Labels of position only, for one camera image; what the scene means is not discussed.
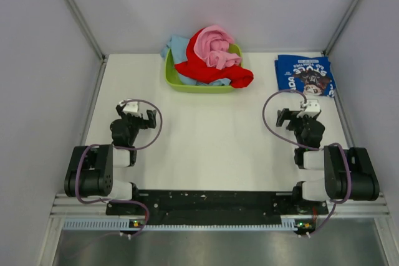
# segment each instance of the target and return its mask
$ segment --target green basket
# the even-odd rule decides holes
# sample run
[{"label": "green basket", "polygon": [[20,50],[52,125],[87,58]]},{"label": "green basket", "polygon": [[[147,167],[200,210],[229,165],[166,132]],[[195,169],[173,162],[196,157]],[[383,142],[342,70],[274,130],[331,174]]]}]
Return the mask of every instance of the green basket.
[{"label": "green basket", "polygon": [[[240,57],[243,57],[241,49],[236,44],[230,45],[229,52],[236,53]],[[230,85],[223,87],[204,87],[200,85],[183,84],[175,70],[175,63],[173,61],[171,50],[168,51],[168,55],[165,59],[165,80],[171,88],[184,93],[229,93],[234,90],[234,87],[231,87]]]}]

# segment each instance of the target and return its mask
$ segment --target pile of clothes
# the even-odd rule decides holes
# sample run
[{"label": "pile of clothes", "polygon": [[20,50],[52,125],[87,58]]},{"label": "pile of clothes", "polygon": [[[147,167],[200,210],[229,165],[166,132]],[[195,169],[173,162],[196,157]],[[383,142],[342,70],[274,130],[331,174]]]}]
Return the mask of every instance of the pile of clothes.
[{"label": "pile of clothes", "polygon": [[279,90],[291,89],[306,95],[334,97],[335,82],[327,56],[278,55],[274,65]]},{"label": "pile of clothes", "polygon": [[165,58],[171,50],[175,69],[185,85],[247,87],[254,74],[240,66],[239,55],[228,52],[233,43],[233,37],[220,26],[213,25],[201,29],[190,39],[172,36],[161,56]]}]

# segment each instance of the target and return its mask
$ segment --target purple cable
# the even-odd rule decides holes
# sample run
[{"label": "purple cable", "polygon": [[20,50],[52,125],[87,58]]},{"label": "purple cable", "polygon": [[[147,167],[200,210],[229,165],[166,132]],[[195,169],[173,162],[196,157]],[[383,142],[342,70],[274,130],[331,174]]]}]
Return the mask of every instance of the purple cable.
[{"label": "purple cable", "polygon": [[[265,117],[265,115],[264,115],[264,113],[265,113],[265,111],[266,111],[267,104],[270,102],[270,100],[271,100],[272,98],[274,98],[276,95],[278,95],[278,94],[280,94],[280,93],[298,93],[299,95],[301,95],[301,96],[304,98],[304,100],[305,100],[304,103],[306,103],[306,101],[307,101],[306,96],[305,96],[302,92],[300,92],[300,91],[298,91],[298,90],[280,90],[280,91],[278,91],[278,92],[276,92],[276,93],[273,93],[273,94],[266,100],[265,104],[263,105],[263,109],[262,109],[262,119],[263,119],[263,123],[264,123],[264,125],[266,126],[266,128],[267,128],[274,136],[276,136],[276,137],[278,137],[278,138],[280,138],[280,139],[282,139],[282,140],[284,140],[284,141],[286,141],[286,142],[288,142],[288,143],[290,143],[290,144],[292,144],[292,145],[296,145],[296,146],[298,146],[298,147],[300,147],[300,148],[305,148],[305,149],[311,150],[311,151],[322,151],[322,149],[313,148],[313,147],[311,147],[311,146],[305,146],[305,145],[302,145],[302,144],[300,144],[300,143],[296,143],[295,141],[289,140],[289,139],[287,139],[287,138],[281,136],[280,134],[274,132],[274,131],[272,130],[272,128],[270,128],[270,126],[267,124],[266,117]],[[352,191],[352,178],[351,178],[351,175],[350,175],[349,164],[348,164],[347,158],[346,158],[346,156],[345,156],[344,149],[342,148],[342,146],[341,146],[339,143],[332,143],[330,146],[336,146],[336,147],[339,149],[340,154],[341,154],[341,156],[342,156],[342,160],[344,161],[345,172],[346,172],[346,175],[347,175],[347,193],[346,193],[345,197],[344,197],[341,201],[336,201],[336,200],[333,200],[333,199],[330,200],[331,202],[334,203],[334,205],[332,206],[329,215],[327,215],[327,217],[323,220],[323,222],[320,224],[320,226],[319,226],[315,231],[313,231],[312,233],[310,233],[310,235],[315,234],[316,232],[318,232],[319,230],[321,230],[321,228],[323,228],[323,226],[325,226],[326,222],[331,218],[332,214],[334,213],[335,208],[337,207],[337,204],[343,204],[344,202],[346,202],[346,201],[349,199],[350,193],[351,193],[351,191]]]},{"label": "purple cable", "polygon": [[[154,104],[152,104],[152,103],[149,102],[149,101],[140,100],[140,99],[131,99],[131,100],[123,101],[122,103],[125,104],[125,103],[129,103],[129,102],[143,102],[143,103],[146,103],[146,104],[152,106],[152,107],[158,112],[158,114],[159,114],[159,116],[160,116],[160,121],[161,121],[161,122],[160,122],[160,128],[159,128],[159,130],[158,130],[158,133],[155,135],[154,139],[153,139],[149,144],[147,144],[147,145],[145,145],[145,146],[141,146],[141,147],[139,147],[139,148],[126,148],[126,147],[118,146],[118,147],[115,147],[115,148],[116,148],[116,149],[121,149],[121,150],[128,150],[128,151],[144,150],[145,148],[151,146],[151,145],[158,139],[159,135],[161,134],[162,125],[163,125],[162,113],[161,113],[161,110],[160,110],[158,107],[156,107]],[[80,172],[82,171],[82,166],[83,166],[84,159],[85,159],[87,153],[90,151],[90,149],[92,149],[92,148],[94,148],[94,147],[96,147],[96,146],[99,146],[99,145],[94,144],[94,145],[90,145],[90,146],[86,147],[86,149],[85,149],[85,150],[83,151],[83,153],[82,153],[82,156],[80,157],[79,164],[78,164],[77,170],[76,170],[76,179],[75,179],[75,182],[78,182],[78,184],[75,184],[75,197],[76,197],[77,200],[78,200],[79,202],[81,202],[82,204],[93,204],[93,203],[95,203],[95,202],[105,202],[105,201],[109,201],[109,200],[110,200],[110,199],[94,199],[94,200],[92,200],[92,201],[85,201],[85,200],[82,199],[82,197],[81,197],[80,194],[79,194],[79,179],[80,179]],[[144,227],[147,225],[147,222],[148,222],[148,220],[149,220],[149,218],[150,218],[150,211],[148,210],[148,208],[146,207],[146,205],[144,205],[142,202],[138,202],[138,201],[130,201],[130,200],[124,201],[124,200],[119,200],[119,199],[113,199],[113,200],[111,200],[111,202],[125,202],[125,203],[130,203],[130,204],[138,205],[138,206],[142,207],[142,208],[145,210],[145,214],[146,214],[146,215],[145,215],[145,217],[144,217],[144,225],[142,225],[142,226],[140,227],[140,229],[139,229],[138,231],[136,231],[135,234],[134,234],[133,236],[139,235],[139,234],[143,231]]]}]

